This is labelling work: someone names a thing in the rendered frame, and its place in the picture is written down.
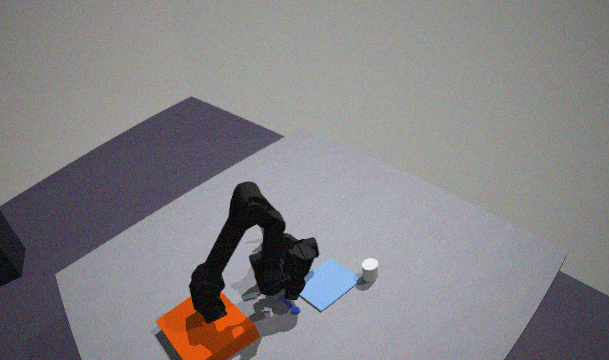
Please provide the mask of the light blue flat mat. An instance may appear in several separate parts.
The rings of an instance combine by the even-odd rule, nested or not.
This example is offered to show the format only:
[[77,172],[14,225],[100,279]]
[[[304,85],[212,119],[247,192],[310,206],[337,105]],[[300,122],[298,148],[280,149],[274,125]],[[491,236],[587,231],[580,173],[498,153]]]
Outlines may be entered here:
[[333,259],[327,259],[305,276],[306,285],[299,296],[323,311],[361,281]]

